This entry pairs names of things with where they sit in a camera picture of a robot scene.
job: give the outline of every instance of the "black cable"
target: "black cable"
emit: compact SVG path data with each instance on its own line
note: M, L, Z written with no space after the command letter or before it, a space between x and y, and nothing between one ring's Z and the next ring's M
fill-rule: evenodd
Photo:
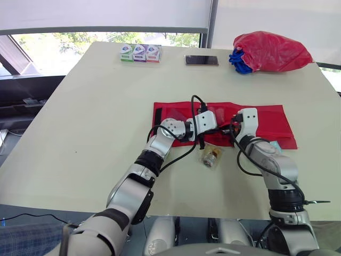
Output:
M240 150L240 151L238 152L238 155L237 155L237 164L238 164L239 169L240 169L243 173L245 173L245 174L247 174L247 175L263 177L263 175L261 175L261 174L248 172L248 171L246 171L246 170L241 166L241 164L240 164L240 159L239 159L241 153L242 153L242 152L241 152L241 150Z
M145 231L145 224L144 224L144 220L143 220L143 229L144 229L144 235L145 235L145 239L147 239L147 232Z
M273 225L273 222L270 221L270 223L263 229L263 231L261 232L258 240L257 240L257 243L256 243L256 248L259 246L261 240L262 240L262 237L265 235L265 233L268 231L269 228L271 228L271 226Z
M155 128L162 128L162 129L166 130L171 136L173 136L174 139L179 140L179 139L175 136L175 134L174 134L173 132L171 132L169 129L165 128L163 125L157 124L157 125L154 125L154 126L150 129L150 131L149 131L149 133L148 133L148 136L147 136L147 143L148 143L148 141L149 141L149 139L150 139L151 133L154 131Z
M160 172L162 172L165 168L169 167L170 165L174 164L175 162L179 161L180 159L183 159L185 156L190 154L196 148L197 140L198 140L198 129L197 129L196 115L194 113L194 98L198 99L202 106L205 105L203 100L201 100L198 96L196 96L196 95L192 96L192 98L191 98L191 110L192 110L192 118L193 118L193 126L194 126L194 144L190 148L190 150L188 150L185 154L177 157L176 159L170 161L168 164L166 164L164 167L162 167Z
M32 217L52 216L52 217L55 218L56 220L59 220L59 221L65 223L65 224L68 224L66 221L57 218L57 217L54 216L53 214L34 215L34 214L30 214L30 213L21 213L21 214L18 214L18 215L16 215L16 216L13 216L13 217L10 217L10 218L2 219L2 220L0 220L0 221L3 221L3 220L12 220L12 219L15 219L15 218L20 217L20 216L23 216L23 215L29 215L29 216L32 216Z
M291 184L295 189L297 189L297 191L300 193L301 197L302 197L302 203L303 204L307 204L308 202L305 201L305 196L304 196L304 193L303 191L299 188L299 186L292 182L291 180L289 180L287 177L284 177L276 172L273 172L263 166L261 166L260 164L258 164L256 161L254 161L247 153L246 151L241 147L241 145L239 144L239 142L236 140L234 134L233 134L233 120L231 120L231 123L230 123L230 135L231 135L231 138L233 140L233 142L238 146L238 148L240 149L240 151L247 157L247 159L249 159L249 161L251 163L253 163L255 166L257 166L258 168L262 169L264 172L267 172L267 173L270 173L284 181L286 181L287 183Z
M268 140L265 140L265 139L263 139L263 138L254 138L254 139L251 139L251 140L249 141L249 143L245 146L245 148L246 148L250 143L255 142L255 141L266 141L266 142L269 142ZM242 152L241 152L241 150L240 150L240 151L238 152L238 155L237 155L237 164L238 164L239 169L240 169L243 173L245 173L245 174L247 174L247 175L257 176L257 177L263 177L263 175L261 175L261 174L248 172L248 171L246 171L246 170L241 166L241 164L240 164L240 155L241 155L241 153L242 153Z

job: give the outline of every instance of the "red felt mat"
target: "red felt mat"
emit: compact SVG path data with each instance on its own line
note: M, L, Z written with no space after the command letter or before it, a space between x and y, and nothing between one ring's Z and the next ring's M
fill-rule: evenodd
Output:
M297 149L296 141L291 131L282 105L272 106L242 106L230 102L208 103L208 109L213 111L218 126L228 125L231 118L242 108L257 108L258 129L256 135L269 141L277 141L282 149ZM154 103L153 125L160 124L166 118L186 121L191 118L191 102ZM205 135L205 141L217 146L231 147L229 136L220 133ZM173 147L192 145L193 142L173 142Z

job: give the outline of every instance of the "table surface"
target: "table surface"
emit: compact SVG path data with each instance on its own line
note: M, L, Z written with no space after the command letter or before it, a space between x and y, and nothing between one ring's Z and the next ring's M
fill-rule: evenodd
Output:
M65 77L0 168L0 203L97 212L145 145L153 103L188 101L282 104L298 149L284 150L299 169L311 220L341 220L340 99L312 63L287 73L240 75L230 51L163 47L161 63L119 60L121 44L94 43ZM184 55L216 55L218 67L186 66ZM168 161L189 147L172 149ZM262 178L238 170L224 148L218 167L199 150L157 179L148 214L268 219ZM246 169L257 172L247 161Z

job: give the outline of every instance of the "small box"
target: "small box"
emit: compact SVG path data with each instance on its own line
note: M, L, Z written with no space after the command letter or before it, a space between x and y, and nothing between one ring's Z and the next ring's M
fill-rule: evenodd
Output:
M161 60L161 45L148 45L147 52L145 54L147 62L157 62Z
M121 61L133 62L134 44L124 44L120 51Z
M133 60L136 62L146 62L145 53L147 51L147 45L145 44L135 44L133 50Z

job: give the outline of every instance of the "red plastic bag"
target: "red plastic bag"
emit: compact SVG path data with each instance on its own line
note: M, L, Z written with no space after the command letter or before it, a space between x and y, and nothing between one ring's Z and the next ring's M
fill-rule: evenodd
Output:
M240 35L235 38L233 46L237 51L244 51L241 58L253 72L290 71L313 62L302 43L270 32Z

